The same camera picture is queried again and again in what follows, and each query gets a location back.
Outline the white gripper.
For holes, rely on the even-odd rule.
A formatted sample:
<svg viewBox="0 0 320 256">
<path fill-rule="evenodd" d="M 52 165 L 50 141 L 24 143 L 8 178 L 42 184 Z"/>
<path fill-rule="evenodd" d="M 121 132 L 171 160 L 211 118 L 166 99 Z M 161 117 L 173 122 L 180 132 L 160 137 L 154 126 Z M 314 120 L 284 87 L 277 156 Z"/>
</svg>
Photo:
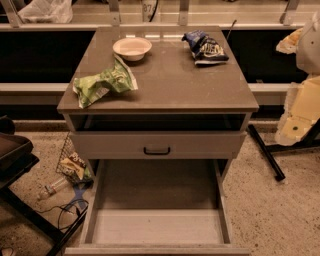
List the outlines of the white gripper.
<svg viewBox="0 0 320 256">
<path fill-rule="evenodd" d="M 320 76 L 292 83 L 287 91 L 284 113 L 277 126 L 275 141 L 291 146 L 304 139 L 320 118 Z"/>
</svg>

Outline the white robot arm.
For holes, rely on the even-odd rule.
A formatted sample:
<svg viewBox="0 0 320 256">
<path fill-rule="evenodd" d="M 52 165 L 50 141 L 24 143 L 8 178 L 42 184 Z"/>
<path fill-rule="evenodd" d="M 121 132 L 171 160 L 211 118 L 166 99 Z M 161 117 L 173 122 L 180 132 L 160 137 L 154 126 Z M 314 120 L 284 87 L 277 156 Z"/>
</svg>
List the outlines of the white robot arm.
<svg viewBox="0 0 320 256">
<path fill-rule="evenodd" d="M 282 39 L 276 50 L 285 54 L 295 53 L 297 67 L 307 73 L 303 82 L 291 83 L 275 134 L 278 144 L 291 146 L 302 141 L 320 119 L 319 12 L 303 28 Z"/>
</svg>

